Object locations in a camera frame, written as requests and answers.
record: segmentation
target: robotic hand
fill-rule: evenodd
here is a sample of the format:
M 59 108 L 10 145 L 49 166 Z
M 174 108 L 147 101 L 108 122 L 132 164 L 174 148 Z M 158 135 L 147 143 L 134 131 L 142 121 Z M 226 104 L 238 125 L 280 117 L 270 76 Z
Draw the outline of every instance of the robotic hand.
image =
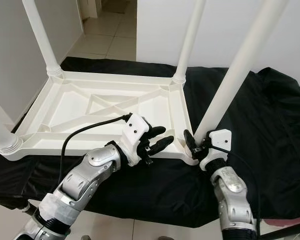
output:
M 109 142 L 103 148 L 93 149 L 83 156 L 53 193 L 48 193 L 29 222 L 15 240 L 64 240 L 81 211 L 85 209 L 98 186 L 120 170 L 122 164 L 133 167 L 142 159 L 147 164 L 152 156 L 174 141 L 165 137 L 150 146 L 149 139 L 163 134 L 162 126 L 152 127 L 144 118 L 125 115 L 126 125 L 120 141 Z
M 210 131 L 201 146 L 197 146 L 188 130 L 184 131 L 186 145 L 192 158 L 200 161 L 200 168 L 210 176 L 218 200 L 222 236 L 225 240 L 256 240 L 256 221 L 247 201 L 247 186 L 235 170 L 226 166 L 231 150 L 231 131 Z

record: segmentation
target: black fabric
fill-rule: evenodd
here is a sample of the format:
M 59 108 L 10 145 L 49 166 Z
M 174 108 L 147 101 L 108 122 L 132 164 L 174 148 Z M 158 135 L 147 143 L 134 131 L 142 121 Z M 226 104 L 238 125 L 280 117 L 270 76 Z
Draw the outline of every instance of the black fabric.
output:
M 172 77 L 174 66 L 109 59 L 68 57 L 65 71 Z M 226 68 L 189 67 L 184 95 L 195 131 L 214 97 Z M 232 151 L 254 170 L 261 191 L 261 217 L 300 217 L 300 87 L 271 68 L 250 72 L 220 122 L 232 131 Z M 11 162 L 0 156 L 0 203 L 18 208 L 26 199 L 41 200 L 56 187 L 59 156 L 27 156 Z M 254 214 L 253 178 L 233 156 L 229 165 L 248 187 Z M 66 157 L 64 174 L 80 162 Z M 179 159 L 154 159 L 114 173 L 97 190 L 86 210 L 151 222 L 199 227 L 218 217 L 207 173 Z

